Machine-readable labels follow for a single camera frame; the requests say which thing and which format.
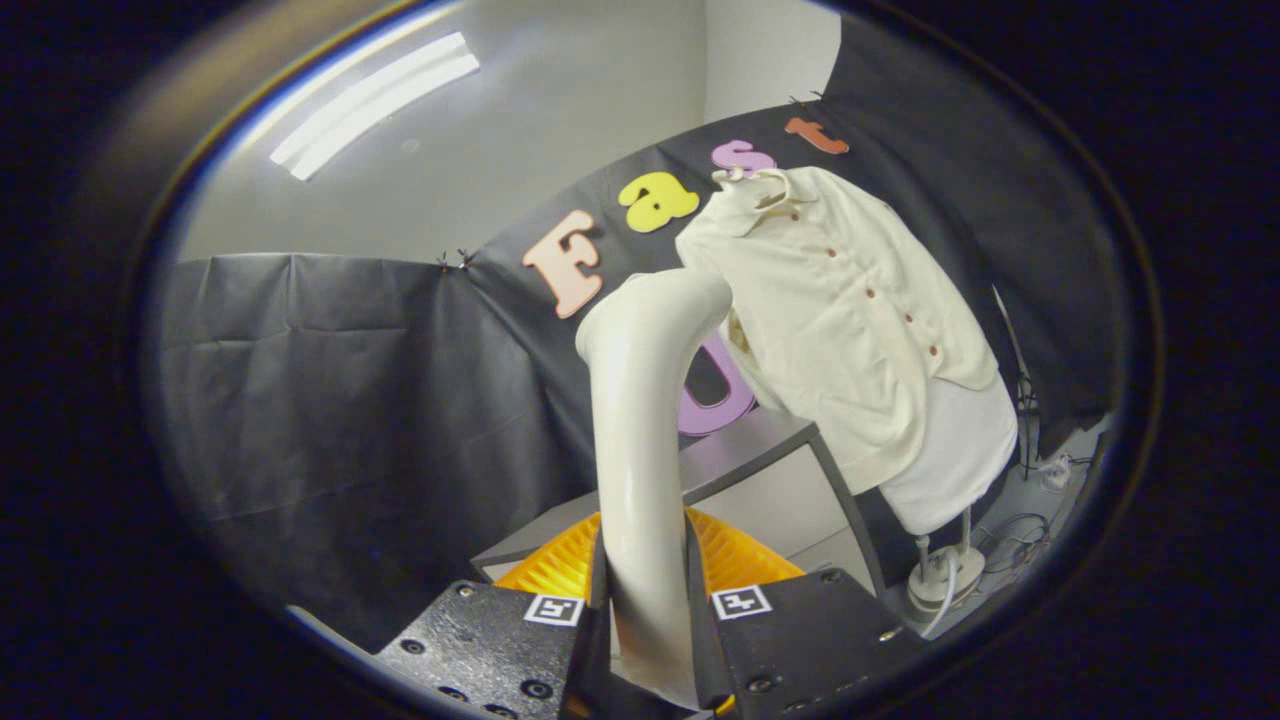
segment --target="power cord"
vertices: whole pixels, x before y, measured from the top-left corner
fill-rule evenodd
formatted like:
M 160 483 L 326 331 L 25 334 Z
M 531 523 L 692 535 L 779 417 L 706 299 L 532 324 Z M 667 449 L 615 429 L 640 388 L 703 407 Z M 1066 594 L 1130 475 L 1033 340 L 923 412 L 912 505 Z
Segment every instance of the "power cord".
M 942 597 L 942 607 L 940 607 L 938 614 L 933 616 L 933 621 L 929 623 L 929 626 L 924 628 L 924 632 L 920 633 L 922 638 L 929 637 L 929 633 L 938 626 L 942 616 L 947 614 L 947 610 L 951 610 L 951 601 L 955 600 L 956 596 L 956 551 L 954 547 L 948 547 L 943 551 L 943 555 L 947 557 L 947 594 Z
M 1020 420 L 1019 433 L 1025 436 L 1025 442 L 1021 442 L 1023 451 L 1018 456 L 1018 464 L 1023 466 L 1023 482 L 1025 483 L 1030 479 L 1032 468 L 1032 425 L 1030 416 L 1033 414 L 1032 402 L 1036 404 L 1034 411 L 1039 413 L 1039 397 L 1036 396 L 1036 388 L 1032 386 L 1032 378 L 1027 373 L 1018 373 L 1018 400 L 1016 400 L 1016 413 Z

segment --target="letter a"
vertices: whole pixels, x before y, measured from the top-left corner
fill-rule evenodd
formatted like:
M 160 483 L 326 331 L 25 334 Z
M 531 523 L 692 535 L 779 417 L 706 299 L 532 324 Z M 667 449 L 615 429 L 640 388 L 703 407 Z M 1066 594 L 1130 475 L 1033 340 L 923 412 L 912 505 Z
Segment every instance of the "letter a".
M 636 232 L 653 232 L 698 209 L 698 193 L 689 192 L 671 173 L 645 173 L 618 193 L 627 206 L 627 224 Z

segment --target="black fabric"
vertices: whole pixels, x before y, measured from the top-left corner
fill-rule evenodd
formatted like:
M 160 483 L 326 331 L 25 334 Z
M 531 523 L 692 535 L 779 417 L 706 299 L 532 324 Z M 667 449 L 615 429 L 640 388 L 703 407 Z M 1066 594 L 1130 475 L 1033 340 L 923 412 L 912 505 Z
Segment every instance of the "black fabric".
M 161 425 L 233 571 L 376 651 L 467 557 L 589 489 L 462 273 L 233 255 L 174 266 Z
M 822 110 L 913 168 L 919 192 L 968 228 L 1036 386 L 1047 457 L 1112 407 L 1115 237 L 1060 138 L 956 60 L 845 15 Z

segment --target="cable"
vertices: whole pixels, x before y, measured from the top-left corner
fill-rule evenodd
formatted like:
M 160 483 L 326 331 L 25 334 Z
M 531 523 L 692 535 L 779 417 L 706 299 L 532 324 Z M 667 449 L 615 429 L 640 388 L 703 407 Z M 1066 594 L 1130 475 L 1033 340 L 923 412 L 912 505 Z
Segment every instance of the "cable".
M 933 628 L 938 626 L 938 621 L 942 620 L 942 616 L 947 614 L 947 610 L 951 610 L 951 600 L 956 594 L 956 551 L 955 548 L 948 547 L 943 555 L 947 556 L 947 594 L 943 596 L 942 607 L 940 607 L 938 614 L 933 616 L 933 621 L 929 623 L 929 626 L 925 628 L 923 633 L 920 633 L 922 638 L 929 637 Z M 920 568 L 920 573 L 924 573 L 924 568 Z
M 1036 519 L 1038 519 L 1041 521 L 1041 525 L 1044 527 L 1044 530 L 1048 532 L 1048 518 L 1041 515 L 1039 512 L 1019 512 L 1016 515 L 1010 515 L 1009 518 L 1005 519 L 1004 523 L 996 525 L 995 530 L 988 530 L 987 528 L 984 528 L 982 525 L 978 525 L 977 528 L 974 528 L 974 532 L 982 530 L 982 532 L 987 533 L 988 538 L 992 538 L 992 537 L 996 537 L 996 533 L 998 533 L 1000 530 L 1004 530 L 1005 528 L 1007 528 L 1012 523 L 1016 523 L 1018 520 L 1021 520 L 1024 518 L 1036 518 Z
M 1034 533 L 1037 530 L 1039 530 L 1041 537 L 1038 537 L 1038 538 L 1036 538 L 1033 541 L 1027 539 L 1032 533 Z M 992 555 L 995 555 L 995 550 L 1000 550 L 1000 546 L 1004 544 L 1004 543 L 1006 543 L 1006 542 L 1009 542 L 1009 541 L 1012 541 L 1012 542 L 1016 542 L 1016 543 L 1021 543 L 1023 546 L 1030 546 L 1030 547 L 1025 548 L 1025 551 L 1023 553 L 1023 560 L 1021 561 L 1015 560 L 1015 557 L 1018 556 L 1018 550 L 1015 550 L 1014 552 L 1011 552 L 1009 555 L 1009 565 L 1006 568 L 992 568 L 991 565 L 988 565 L 988 566 L 986 566 L 986 568 L 982 569 L 983 574 L 984 575 L 993 575 L 996 573 L 1004 573 L 1005 570 L 1014 570 L 1016 568 L 1020 568 L 1023 565 L 1023 562 L 1027 561 L 1027 556 L 1030 555 L 1032 550 L 1034 550 L 1036 546 L 1046 542 L 1047 538 L 1048 538 L 1048 530 L 1044 529 L 1044 528 L 1036 528 L 1030 533 L 1027 533 L 1025 536 L 1023 536 L 1020 538 L 1014 538 L 1014 537 L 1004 538 L 1002 541 L 1000 541 L 1000 543 L 996 544 L 996 547 L 992 551 Z

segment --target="white shirt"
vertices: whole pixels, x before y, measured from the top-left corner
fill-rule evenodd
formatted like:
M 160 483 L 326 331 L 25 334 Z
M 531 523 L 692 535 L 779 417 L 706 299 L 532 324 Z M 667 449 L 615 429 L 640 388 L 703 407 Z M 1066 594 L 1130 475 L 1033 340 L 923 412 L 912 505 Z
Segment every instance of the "white shirt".
M 721 333 L 756 400 L 817 421 L 851 492 L 901 473 L 929 378 L 996 379 L 964 297 L 887 204 L 827 170 L 712 178 L 676 251 L 733 290 Z
M 927 536 L 986 495 L 1018 443 L 1018 414 L 997 377 L 972 391 L 933 378 L 925 387 L 924 442 L 879 488 L 913 536 Z

